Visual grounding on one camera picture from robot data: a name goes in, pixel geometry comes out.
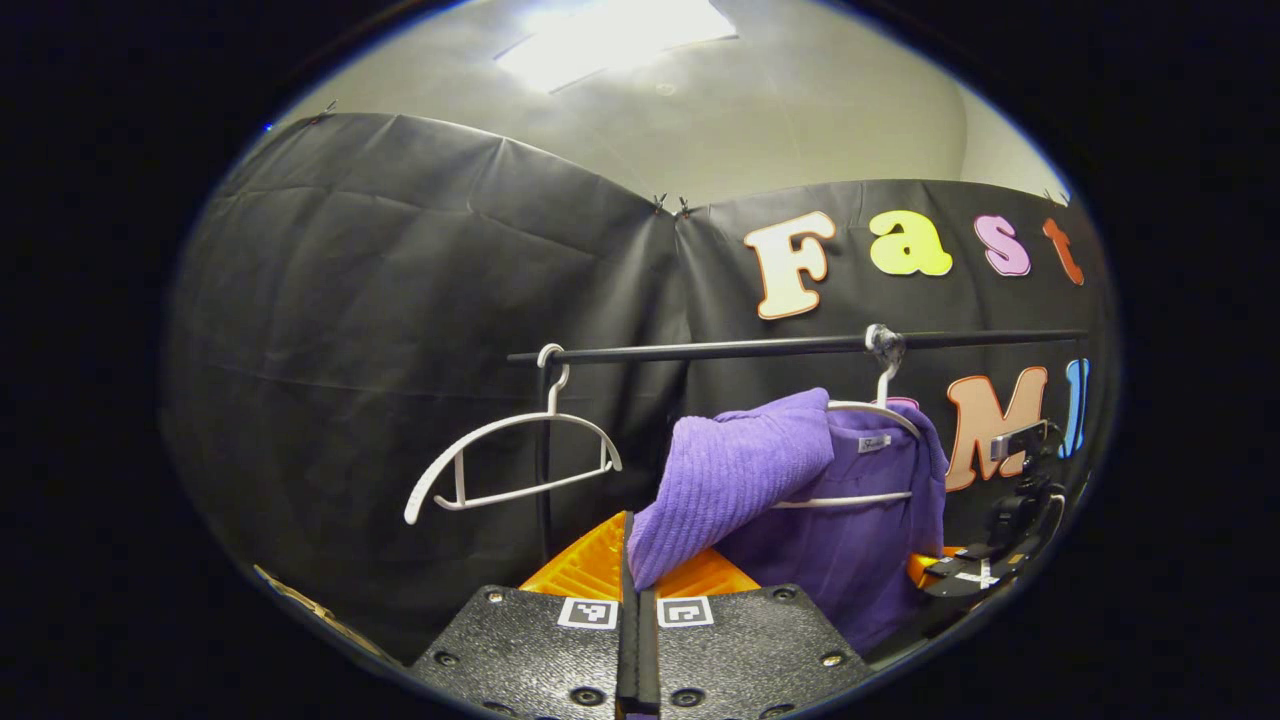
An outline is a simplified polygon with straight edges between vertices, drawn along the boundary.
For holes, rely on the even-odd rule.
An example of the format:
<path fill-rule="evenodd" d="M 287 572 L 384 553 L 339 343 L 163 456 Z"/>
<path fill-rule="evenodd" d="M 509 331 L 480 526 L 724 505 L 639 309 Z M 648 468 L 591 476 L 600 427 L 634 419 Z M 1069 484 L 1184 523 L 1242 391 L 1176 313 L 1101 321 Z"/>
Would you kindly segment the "white plastic hanger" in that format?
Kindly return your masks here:
<path fill-rule="evenodd" d="M 430 498 L 436 506 L 448 511 L 463 511 L 470 509 L 480 509 L 498 503 L 507 503 L 517 498 L 527 498 L 531 496 L 545 495 L 552 489 L 558 489 L 561 487 L 576 484 L 582 480 L 593 479 L 596 477 L 607 475 L 612 471 L 621 473 L 625 469 L 622 457 L 613 439 L 608 433 L 595 424 L 582 416 L 576 416 L 572 414 L 562 413 L 559 407 L 561 391 L 568 384 L 571 374 L 571 368 L 563 365 L 559 372 L 559 377 L 554 379 L 548 389 L 545 391 L 544 409 L 536 413 L 524 413 L 512 416 L 506 416 L 499 420 L 490 421 L 470 433 L 461 436 L 452 445 L 447 446 L 439 455 L 436 455 L 426 469 L 421 473 L 413 488 L 410 491 L 410 496 L 404 502 L 404 509 L 402 511 L 403 521 L 408 525 L 415 525 L 419 521 L 419 516 L 422 511 L 422 506 Z M 465 451 L 472 445 L 477 443 L 480 439 L 493 436 L 499 430 L 507 430 L 509 428 L 521 425 L 541 425 L 547 429 L 552 423 L 563 423 L 575 427 L 581 427 L 591 432 L 591 434 L 599 441 L 599 468 L 590 471 L 579 473 L 576 475 L 561 478 L 558 480 L 538 480 L 532 486 L 522 489 L 512 489 L 498 495 L 489 495 L 483 497 L 468 496 L 466 487 L 466 468 L 465 468 Z M 431 491 L 440 479 L 440 475 L 447 468 L 453 469 L 454 478 L 454 497 L 445 498 L 439 495 L 431 495 Z"/>

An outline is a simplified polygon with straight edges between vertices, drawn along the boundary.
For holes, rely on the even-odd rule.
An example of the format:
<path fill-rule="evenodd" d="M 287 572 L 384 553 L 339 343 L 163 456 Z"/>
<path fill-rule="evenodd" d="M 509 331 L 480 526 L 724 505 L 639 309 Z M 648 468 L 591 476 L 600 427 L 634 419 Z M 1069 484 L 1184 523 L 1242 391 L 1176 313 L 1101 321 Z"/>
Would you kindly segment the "purple corduroy jacket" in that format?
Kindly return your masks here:
<path fill-rule="evenodd" d="M 627 539 L 635 585 L 712 548 L 762 585 L 799 585 L 856 652 L 873 651 L 925 602 L 909 559 L 945 543 L 937 430 L 910 400 L 890 410 L 832 411 L 813 388 L 677 420 Z"/>

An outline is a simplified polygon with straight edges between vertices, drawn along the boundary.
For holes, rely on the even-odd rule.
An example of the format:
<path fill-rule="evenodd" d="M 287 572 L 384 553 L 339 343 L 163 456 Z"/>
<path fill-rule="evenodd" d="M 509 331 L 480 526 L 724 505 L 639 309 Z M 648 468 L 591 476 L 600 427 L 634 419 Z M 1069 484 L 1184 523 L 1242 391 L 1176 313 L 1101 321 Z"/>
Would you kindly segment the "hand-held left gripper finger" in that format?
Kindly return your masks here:
<path fill-rule="evenodd" d="M 637 700 L 630 512 L 522 585 L 484 585 L 410 671 L 484 720 L 623 720 Z"/>
<path fill-rule="evenodd" d="M 639 598 L 639 689 L 658 720 L 774 720 L 873 674 L 804 589 L 760 585 L 714 550 Z"/>

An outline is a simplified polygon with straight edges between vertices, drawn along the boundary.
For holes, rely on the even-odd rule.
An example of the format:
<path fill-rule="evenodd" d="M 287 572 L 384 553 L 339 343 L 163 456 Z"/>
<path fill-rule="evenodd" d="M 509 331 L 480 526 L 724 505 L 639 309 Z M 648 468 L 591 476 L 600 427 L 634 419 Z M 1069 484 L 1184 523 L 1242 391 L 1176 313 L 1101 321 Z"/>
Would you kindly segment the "white hanger with hook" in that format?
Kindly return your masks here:
<path fill-rule="evenodd" d="M 864 350 L 868 351 L 879 364 L 882 373 L 876 384 L 876 398 L 872 402 L 851 400 L 831 400 L 827 404 L 827 413 L 854 410 L 861 413 L 886 416 L 908 430 L 915 439 L 923 441 L 923 436 L 916 425 L 908 418 L 888 407 L 890 382 L 896 377 L 902 356 L 905 355 L 905 338 L 891 331 L 884 324 L 873 324 L 867 328 L 864 337 Z M 899 500 L 911 498 L 913 492 L 893 492 L 884 495 L 861 495 L 851 497 L 809 498 L 799 502 L 778 502 L 774 509 L 833 509 L 851 507 L 872 503 L 886 503 Z"/>

